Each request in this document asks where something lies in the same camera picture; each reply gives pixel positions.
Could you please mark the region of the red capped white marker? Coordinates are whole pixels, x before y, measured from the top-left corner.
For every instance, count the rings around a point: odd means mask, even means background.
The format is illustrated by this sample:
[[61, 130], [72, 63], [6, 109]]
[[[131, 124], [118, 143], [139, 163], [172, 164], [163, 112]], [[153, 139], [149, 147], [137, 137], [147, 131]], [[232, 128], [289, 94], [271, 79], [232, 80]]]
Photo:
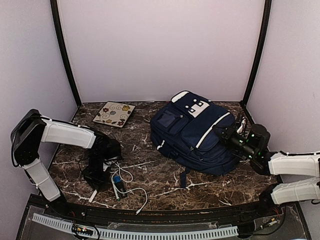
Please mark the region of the red capped white marker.
[[97, 193], [98, 193], [98, 191], [95, 189], [93, 191], [92, 195], [90, 196], [89, 200], [88, 200], [90, 203], [93, 202], [93, 200], [94, 200], [95, 196], [97, 195]]

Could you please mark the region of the white charger with cable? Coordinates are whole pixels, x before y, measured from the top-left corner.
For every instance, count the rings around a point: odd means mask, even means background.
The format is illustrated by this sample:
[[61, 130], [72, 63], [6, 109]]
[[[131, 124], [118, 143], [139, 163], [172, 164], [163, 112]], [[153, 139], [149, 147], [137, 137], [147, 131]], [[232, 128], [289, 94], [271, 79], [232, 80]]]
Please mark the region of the white charger with cable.
[[[111, 180], [113, 180], [113, 177], [115, 177], [115, 176], [120, 176], [123, 183], [129, 184], [134, 181], [134, 176], [132, 175], [132, 173], [130, 171], [126, 170], [125, 167], [121, 167], [119, 161], [116, 160], [115, 158], [112, 158], [111, 160], [108, 160], [108, 161], [104, 161], [103, 162], [103, 170], [104, 171], [110, 170]], [[125, 179], [122, 176], [122, 173], [128, 174], [128, 176], [130, 178]], [[144, 196], [145, 196], [144, 203], [142, 204], [142, 206], [138, 210], [135, 211], [135, 214], [138, 215], [145, 208], [146, 204], [148, 203], [149, 198], [148, 198], [147, 191], [142, 187], [136, 187], [136, 188], [126, 190], [126, 193], [128, 194], [128, 193], [132, 193], [134, 191], [143, 191]]]

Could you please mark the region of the navy blue student backpack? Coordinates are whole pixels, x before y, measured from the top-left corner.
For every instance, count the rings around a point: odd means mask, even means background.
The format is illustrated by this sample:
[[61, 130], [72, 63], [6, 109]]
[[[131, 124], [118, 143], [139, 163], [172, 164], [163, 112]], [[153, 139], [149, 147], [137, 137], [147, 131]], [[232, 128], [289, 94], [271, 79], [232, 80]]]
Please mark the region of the navy blue student backpack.
[[191, 170], [221, 176], [233, 171], [240, 158], [216, 134], [218, 127], [230, 127], [234, 115], [210, 100], [181, 91], [150, 121], [150, 139], [165, 157], [185, 167], [180, 187], [187, 185]]

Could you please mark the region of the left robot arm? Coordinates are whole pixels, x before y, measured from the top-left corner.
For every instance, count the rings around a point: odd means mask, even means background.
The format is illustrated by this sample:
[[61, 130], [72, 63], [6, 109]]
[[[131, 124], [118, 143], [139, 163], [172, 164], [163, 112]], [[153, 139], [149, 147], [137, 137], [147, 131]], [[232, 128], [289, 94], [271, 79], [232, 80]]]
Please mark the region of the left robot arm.
[[43, 116], [37, 109], [26, 113], [10, 133], [10, 141], [12, 165], [24, 169], [42, 196], [51, 203], [51, 210], [60, 218], [67, 218], [71, 208], [40, 158], [42, 143], [87, 149], [88, 165], [81, 172], [95, 190], [110, 181], [107, 163], [122, 158], [121, 144], [117, 140], [89, 126]]

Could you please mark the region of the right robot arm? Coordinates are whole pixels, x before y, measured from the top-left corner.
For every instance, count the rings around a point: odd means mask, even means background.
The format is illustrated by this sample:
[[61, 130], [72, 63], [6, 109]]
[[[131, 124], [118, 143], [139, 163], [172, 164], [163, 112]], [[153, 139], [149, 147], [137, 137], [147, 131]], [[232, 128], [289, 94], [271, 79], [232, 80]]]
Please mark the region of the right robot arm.
[[320, 202], [320, 154], [288, 153], [269, 151], [271, 134], [261, 124], [253, 124], [247, 137], [237, 132], [235, 126], [215, 126], [214, 132], [220, 141], [241, 158], [249, 160], [252, 169], [259, 175], [307, 176], [305, 180], [292, 183], [274, 183], [260, 195], [255, 213], [266, 217], [277, 206], [292, 202]]

